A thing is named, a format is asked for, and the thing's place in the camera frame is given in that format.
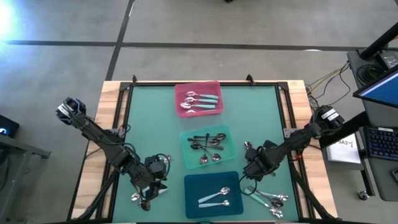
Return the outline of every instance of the computer monitor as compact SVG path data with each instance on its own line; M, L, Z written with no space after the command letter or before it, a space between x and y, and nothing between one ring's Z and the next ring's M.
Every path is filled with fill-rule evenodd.
M353 93L354 97L398 108L398 65Z

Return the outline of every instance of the black desk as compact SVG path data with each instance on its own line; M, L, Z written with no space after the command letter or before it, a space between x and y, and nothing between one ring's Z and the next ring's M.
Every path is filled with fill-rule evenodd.
M348 52L347 56L349 59L350 69L352 69L354 74L355 82L358 88L360 88L362 87L362 84L358 81L355 75L357 73L357 69L362 65L370 63L376 64L377 62L375 60L368 62L360 59L358 52ZM333 135L331 138L321 138L321 147L327 146L345 136L355 133L357 130L360 130L360 127L363 126L398 128L397 108L380 105L378 103L373 103L366 100L363 100L363 105L365 107L365 111L347 121L341 131ZM366 150L363 150L360 153L362 155L366 155ZM368 158L368 161L380 194L380 198L385 201L398 202L398 183L391 176L391 171L398 168L398 162L376 158ZM364 162L363 166L364 170L362 170L361 173L364 178L367 191L369 192L372 189L372 183L367 171L368 168Z

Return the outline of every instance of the plastic tray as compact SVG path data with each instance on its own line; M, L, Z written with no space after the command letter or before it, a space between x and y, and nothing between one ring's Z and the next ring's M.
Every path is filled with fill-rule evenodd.
M239 190L239 175L236 171L214 174L186 175L185 215L187 218L216 217L221 215L239 215L243 213L242 195ZM229 201L229 206L199 208L198 200L215 194L223 187L229 187L226 195L218 195L204 203L220 203Z
M180 103L184 102L187 97L186 93L188 91L194 91L197 94L207 94L218 96L218 104L216 104L215 109L205 109L205 108L191 108L189 110L183 109ZM187 84L177 84L174 87L175 92L175 110L181 118L187 118L192 116L203 116L211 114L219 114L224 109L223 97L221 95L221 87L218 81L203 82L203 83L187 83ZM204 99L200 96L195 96L197 99Z
M211 160L210 154L207 152L206 155L209 158L209 162L207 164L201 165L199 163L199 159L204 154L203 149L192 149L191 148L191 141L187 141L188 138L192 138L193 136L206 136L206 133L209 133L210 136L216 136L218 133L226 134L226 138L220 142L219 146L223 146L223 150L213 149L208 147L207 151L210 153L217 153L221 156L221 160L215 162ZM218 162L227 161L230 159L234 159L236 157L236 148L234 145L234 141L231 135L231 131L229 130L228 126L225 124L219 124L216 126L210 126L202 129L197 129L194 131L189 131L186 133L180 134L182 152L184 156L185 165L188 169L195 169L198 167L208 166L212 164L216 164ZM203 147L205 147L205 142L200 141Z

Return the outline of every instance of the green table surface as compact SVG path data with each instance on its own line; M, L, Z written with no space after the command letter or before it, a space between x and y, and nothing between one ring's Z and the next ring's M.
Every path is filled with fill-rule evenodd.
M266 139L276 144L284 141L274 86L222 86L221 91L224 101L224 111L221 114L180 118L175 111L173 86L134 87L128 120L131 130L126 135L126 142L136 147L141 160L157 153L172 156L168 180L164 182L169 189L153 199L151 210L146 212L137 206L137 202L131 201L131 195L136 190L131 185L129 176L121 176L114 206L114 223L275 220L266 207L245 195L242 195L244 213L241 215L196 220L185 216L183 179L186 175L237 171L241 177L243 167L247 165L244 141L252 142L254 147L262 145ZM229 126L238 152L237 157L215 165L187 169L183 160L180 133L215 124ZM279 220L297 221L297 207L287 158L275 173L275 177L265 176L258 183L257 189L289 195L289 200L282 207L284 217ZM242 188L248 185L254 185L254 182L244 180L241 183Z

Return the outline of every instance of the wooden table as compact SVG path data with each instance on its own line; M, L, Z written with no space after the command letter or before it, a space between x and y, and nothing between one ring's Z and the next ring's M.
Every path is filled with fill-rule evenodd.
M159 81L137 81L137 83L158 83ZM304 82L302 80L258 80L260 82L287 82L289 86L289 93L291 104L293 106L293 112L295 116L295 122L297 128L303 128L308 122L312 115L310 105L305 91ZM101 98L99 99L99 105L95 117L95 122L104 129L111 129L113 125L116 103L118 100L119 87L121 81L107 81L104 82L103 89L101 91ZM121 114L119 117L119 126L122 124L124 118L124 109L126 107L125 93L122 102ZM284 97L284 93L281 92L282 104L284 108L285 118L287 127L291 127L289 120L289 112L287 109L287 103ZM318 146L318 141L313 140L311 144ZM88 145L87 154L97 149L97 145L90 142ZM322 152L314 147L308 147L304 150L303 159L305 163L305 169L307 172L308 184L311 191L315 194L319 202L326 208L326 210L337 217L337 211L333 196L330 189L328 176L326 173L325 164L322 158ZM72 205L71 218L76 218L81 215L86 207L92 202L95 195L101 188L101 181L103 177L105 156L103 151L98 151L88 157L83 165L80 181L77 186L76 199ZM296 169L300 169L297 162L295 163ZM306 209L307 204L303 196L303 192L300 190L300 201L302 203L303 215L308 216L308 210ZM106 196L104 203L103 216L108 215L109 206L109 195L110 190Z

